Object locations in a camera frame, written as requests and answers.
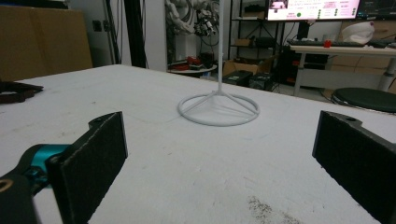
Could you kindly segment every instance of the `red object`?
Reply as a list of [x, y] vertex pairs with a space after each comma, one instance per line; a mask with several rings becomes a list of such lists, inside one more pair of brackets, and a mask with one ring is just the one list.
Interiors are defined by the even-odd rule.
[[329, 48], [332, 45], [331, 40], [325, 40], [323, 44], [323, 48]]

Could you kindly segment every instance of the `white table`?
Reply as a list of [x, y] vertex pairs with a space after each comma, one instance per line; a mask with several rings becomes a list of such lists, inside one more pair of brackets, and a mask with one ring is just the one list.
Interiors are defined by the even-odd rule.
[[[396, 49], [374, 48], [341, 48], [341, 47], [313, 47], [293, 46], [291, 50], [301, 53], [299, 70], [294, 85], [294, 95], [297, 96], [301, 86], [339, 89], [344, 87], [362, 87], [388, 91], [396, 69]], [[340, 71], [316, 70], [304, 68], [306, 54], [349, 55], [364, 57], [390, 58], [389, 66], [383, 76], [371, 74], [357, 74]]]
[[[27, 148], [71, 144], [91, 119], [123, 112], [129, 158], [90, 223], [377, 223], [312, 149], [320, 110], [360, 119], [396, 142], [393, 116], [224, 84], [262, 112], [250, 123], [220, 128], [177, 113], [181, 99], [215, 90], [216, 82], [123, 65], [23, 82], [45, 90], [0, 105], [0, 175]], [[227, 111], [226, 104], [214, 107]], [[43, 223], [61, 222], [50, 189], [35, 196], [35, 205]]]

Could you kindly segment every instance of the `white stand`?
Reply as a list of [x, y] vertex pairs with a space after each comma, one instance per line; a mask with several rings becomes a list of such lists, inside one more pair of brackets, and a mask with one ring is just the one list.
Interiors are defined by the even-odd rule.
[[[223, 40], [223, 24], [224, 24], [224, 0], [219, 0], [219, 65], [222, 64], [222, 40]], [[183, 116], [186, 119], [189, 119], [193, 122], [204, 124], [204, 125], [210, 125], [210, 126], [219, 126], [219, 127], [226, 127], [226, 126], [234, 126], [234, 125], [240, 125], [244, 123], [248, 123], [255, 118], [257, 118], [260, 114], [260, 108], [259, 106], [252, 100], [248, 99], [247, 97], [240, 96], [240, 95], [235, 95], [235, 94], [227, 94], [226, 92], [221, 90], [221, 84], [222, 84], [222, 66], [219, 66], [219, 89], [217, 91], [212, 91], [211, 93], [207, 94], [198, 94], [194, 96], [187, 97], [183, 99], [177, 106], [177, 111], [178, 113]], [[195, 107], [203, 104], [206, 102], [208, 99], [214, 97], [215, 95], [221, 96], [221, 97], [226, 97], [228, 99], [231, 99], [233, 102], [237, 103], [238, 105], [241, 105], [244, 107], [246, 110], [251, 112], [251, 115], [248, 118], [245, 119], [239, 119], [236, 121], [209, 121], [205, 119], [198, 119], [195, 118], [193, 115], [189, 115], [188, 112], [194, 109]], [[188, 106], [187, 108], [183, 108], [183, 105], [191, 100], [195, 99], [198, 97], [203, 97], [202, 99], [198, 100], [194, 104]], [[250, 103], [251, 105], [254, 106], [252, 108], [251, 106], [247, 106], [245, 102]]]

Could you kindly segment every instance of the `monitor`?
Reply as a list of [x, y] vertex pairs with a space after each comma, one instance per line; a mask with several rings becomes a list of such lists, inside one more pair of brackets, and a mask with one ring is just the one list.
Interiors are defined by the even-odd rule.
[[358, 19], [396, 21], [396, 0], [361, 0]]
[[268, 21], [354, 20], [360, 0], [266, 0]]

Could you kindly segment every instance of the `chair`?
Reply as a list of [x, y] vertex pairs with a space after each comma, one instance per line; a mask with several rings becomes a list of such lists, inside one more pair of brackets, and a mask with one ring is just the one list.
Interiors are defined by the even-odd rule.
[[342, 88], [332, 94], [332, 101], [360, 109], [396, 115], [396, 94], [365, 88]]

